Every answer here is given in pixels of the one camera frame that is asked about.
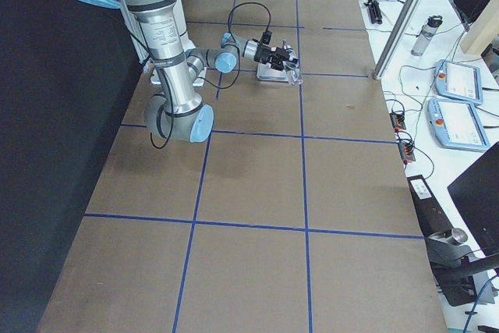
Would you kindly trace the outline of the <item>clear glass sauce bottle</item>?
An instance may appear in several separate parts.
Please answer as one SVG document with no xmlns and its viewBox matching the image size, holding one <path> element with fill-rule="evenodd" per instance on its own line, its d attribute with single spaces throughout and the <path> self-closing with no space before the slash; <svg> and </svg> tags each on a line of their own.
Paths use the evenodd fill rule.
<svg viewBox="0 0 499 333">
<path fill-rule="evenodd" d="M 303 77 L 299 66 L 299 60 L 296 57 L 293 47 L 288 44 L 286 39 L 282 40 L 282 47 L 288 53 L 288 60 L 283 62 L 287 82 L 291 86 L 302 85 Z"/>
</svg>

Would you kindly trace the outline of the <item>silver digital kitchen scale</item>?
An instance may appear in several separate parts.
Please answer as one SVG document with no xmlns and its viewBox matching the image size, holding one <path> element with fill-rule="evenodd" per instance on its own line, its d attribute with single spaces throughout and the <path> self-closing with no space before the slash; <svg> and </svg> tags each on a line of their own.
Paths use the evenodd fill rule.
<svg viewBox="0 0 499 333">
<path fill-rule="evenodd" d="M 259 63 L 257 66 L 257 79 L 262 81 L 288 83 L 286 71 L 272 69 L 269 65 Z"/>
</svg>

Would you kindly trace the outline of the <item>orange black connector block far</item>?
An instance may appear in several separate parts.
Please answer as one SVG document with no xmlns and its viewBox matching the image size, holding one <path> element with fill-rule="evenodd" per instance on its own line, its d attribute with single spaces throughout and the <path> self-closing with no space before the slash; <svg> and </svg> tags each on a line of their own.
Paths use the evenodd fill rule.
<svg viewBox="0 0 499 333">
<path fill-rule="evenodd" d="M 403 114 L 391 112 L 389 115 L 395 133 L 406 131 L 405 116 Z"/>
</svg>

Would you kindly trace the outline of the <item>orange black connector block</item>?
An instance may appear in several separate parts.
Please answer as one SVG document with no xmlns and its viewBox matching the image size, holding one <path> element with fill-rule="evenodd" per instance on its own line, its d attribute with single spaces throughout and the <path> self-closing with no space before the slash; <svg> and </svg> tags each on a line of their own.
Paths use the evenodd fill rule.
<svg viewBox="0 0 499 333">
<path fill-rule="evenodd" d="M 395 133 L 406 131 L 405 116 L 403 114 L 391 112 L 389 115 Z"/>
<path fill-rule="evenodd" d="M 401 160 L 405 165 L 413 163 L 416 160 L 413 146 L 410 146 L 409 144 L 404 142 L 399 142 L 398 149 L 401 155 Z"/>
</svg>

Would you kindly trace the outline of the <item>orange black connector block near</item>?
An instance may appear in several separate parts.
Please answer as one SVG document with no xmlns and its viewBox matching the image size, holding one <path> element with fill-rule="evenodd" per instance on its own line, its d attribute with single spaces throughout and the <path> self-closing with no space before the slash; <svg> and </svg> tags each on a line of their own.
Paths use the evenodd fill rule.
<svg viewBox="0 0 499 333">
<path fill-rule="evenodd" d="M 401 160 L 405 165 L 413 163 L 416 160 L 413 146 L 410 146 L 409 144 L 404 142 L 399 142 L 398 149 L 401 155 Z"/>
</svg>

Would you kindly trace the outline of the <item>clear water bottle black lid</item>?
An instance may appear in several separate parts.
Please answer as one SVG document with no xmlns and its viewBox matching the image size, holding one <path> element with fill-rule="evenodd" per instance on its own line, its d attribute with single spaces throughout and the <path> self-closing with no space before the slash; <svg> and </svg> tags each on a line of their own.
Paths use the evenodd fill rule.
<svg viewBox="0 0 499 333">
<path fill-rule="evenodd" d="M 412 46 L 411 54 L 413 56 L 423 55 L 442 23 L 443 16 L 441 15 L 429 16 L 427 18 L 427 21 L 423 24 L 417 35 L 415 44 Z"/>
</svg>

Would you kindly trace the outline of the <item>brown paper table cover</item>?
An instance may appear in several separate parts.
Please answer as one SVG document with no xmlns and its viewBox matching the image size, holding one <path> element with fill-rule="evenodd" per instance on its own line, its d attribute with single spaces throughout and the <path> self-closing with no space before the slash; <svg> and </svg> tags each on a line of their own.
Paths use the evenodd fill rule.
<svg viewBox="0 0 499 333">
<path fill-rule="evenodd" d="M 211 138 L 157 151 L 141 82 L 38 331 L 446 331 L 357 0 L 183 2 L 199 46 L 270 27 L 303 84 L 244 62 Z"/>
</svg>

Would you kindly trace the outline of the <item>far teach pendant tablet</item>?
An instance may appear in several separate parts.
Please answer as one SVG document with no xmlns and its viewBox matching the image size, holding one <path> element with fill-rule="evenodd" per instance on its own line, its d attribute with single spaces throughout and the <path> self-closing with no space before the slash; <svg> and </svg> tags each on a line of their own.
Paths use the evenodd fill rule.
<svg viewBox="0 0 499 333">
<path fill-rule="evenodd" d="M 441 59 L 435 66 L 435 90 L 442 96 L 455 100 L 483 103 L 483 86 L 478 67 Z"/>
</svg>

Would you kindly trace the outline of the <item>teach pendant tablet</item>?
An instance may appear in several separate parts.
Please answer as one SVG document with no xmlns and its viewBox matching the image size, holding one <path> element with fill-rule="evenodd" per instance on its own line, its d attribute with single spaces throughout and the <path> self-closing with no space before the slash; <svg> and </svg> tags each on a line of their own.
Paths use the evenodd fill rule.
<svg viewBox="0 0 499 333">
<path fill-rule="evenodd" d="M 430 127 L 443 148 L 476 152 L 490 148 L 490 141 L 473 103 L 431 98 L 426 111 Z"/>
<path fill-rule="evenodd" d="M 455 100 L 483 103 L 483 86 L 478 67 L 441 59 L 435 66 L 435 90 L 442 96 Z"/>
</svg>

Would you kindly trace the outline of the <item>near teach pendant tablet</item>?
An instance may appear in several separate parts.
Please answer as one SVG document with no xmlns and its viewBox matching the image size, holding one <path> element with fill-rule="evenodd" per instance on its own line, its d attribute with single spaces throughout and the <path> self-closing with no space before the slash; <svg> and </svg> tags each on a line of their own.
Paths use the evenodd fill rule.
<svg viewBox="0 0 499 333">
<path fill-rule="evenodd" d="M 490 141 L 473 103 L 431 98 L 426 111 L 430 127 L 443 148 L 476 152 L 490 148 Z"/>
</svg>

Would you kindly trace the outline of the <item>black box with white label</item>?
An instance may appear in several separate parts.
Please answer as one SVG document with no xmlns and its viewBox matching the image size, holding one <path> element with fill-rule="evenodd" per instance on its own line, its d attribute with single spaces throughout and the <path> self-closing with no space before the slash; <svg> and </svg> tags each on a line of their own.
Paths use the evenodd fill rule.
<svg viewBox="0 0 499 333">
<path fill-rule="evenodd" d="M 407 180 L 422 234 L 428 237 L 452 229 L 452 223 L 423 176 L 414 175 Z"/>
</svg>

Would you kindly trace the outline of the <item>black monitor near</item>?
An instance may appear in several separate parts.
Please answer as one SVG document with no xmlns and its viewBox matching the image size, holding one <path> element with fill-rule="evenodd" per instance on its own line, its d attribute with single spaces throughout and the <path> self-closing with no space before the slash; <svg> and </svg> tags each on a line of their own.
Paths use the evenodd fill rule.
<svg viewBox="0 0 499 333">
<path fill-rule="evenodd" d="M 494 144 L 449 186 L 448 192 L 479 248 L 498 251 L 498 145 Z"/>
</svg>

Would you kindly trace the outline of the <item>aluminium frame post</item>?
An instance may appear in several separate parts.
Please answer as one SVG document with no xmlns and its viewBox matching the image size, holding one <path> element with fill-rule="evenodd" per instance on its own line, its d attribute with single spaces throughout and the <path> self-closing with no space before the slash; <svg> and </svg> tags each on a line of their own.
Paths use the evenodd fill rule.
<svg viewBox="0 0 499 333">
<path fill-rule="evenodd" d="M 402 6 L 402 10 L 373 71 L 373 78 L 375 80 L 381 80 L 382 76 L 387 71 L 395 56 L 398 45 L 402 41 L 406 29 L 421 1 L 422 0 L 405 0 L 405 4 Z"/>
</svg>

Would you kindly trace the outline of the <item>black desk clamp mount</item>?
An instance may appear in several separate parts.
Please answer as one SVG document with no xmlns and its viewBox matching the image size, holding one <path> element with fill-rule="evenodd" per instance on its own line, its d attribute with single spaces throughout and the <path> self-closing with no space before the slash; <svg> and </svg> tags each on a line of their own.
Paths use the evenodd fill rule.
<svg viewBox="0 0 499 333">
<path fill-rule="evenodd" d="M 483 249 L 483 257 L 478 258 L 465 244 L 467 240 L 467 233 L 460 228 L 435 232 L 425 238 L 436 285 L 450 306 L 476 302 L 487 282 L 487 272 L 498 269 L 497 248 Z"/>
</svg>

